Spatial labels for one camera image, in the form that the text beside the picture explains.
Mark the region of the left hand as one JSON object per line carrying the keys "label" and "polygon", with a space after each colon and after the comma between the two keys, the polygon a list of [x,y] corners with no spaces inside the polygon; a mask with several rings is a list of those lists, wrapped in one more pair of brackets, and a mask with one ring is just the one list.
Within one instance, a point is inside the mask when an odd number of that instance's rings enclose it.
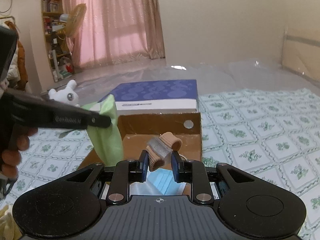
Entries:
{"label": "left hand", "polygon": [[1,99],[1,172],[10,179],[18,177],[17,166],[21,163],[20,151],[29,148],[30,137],[38,128],[14,124],[8,113],[7,104]]}

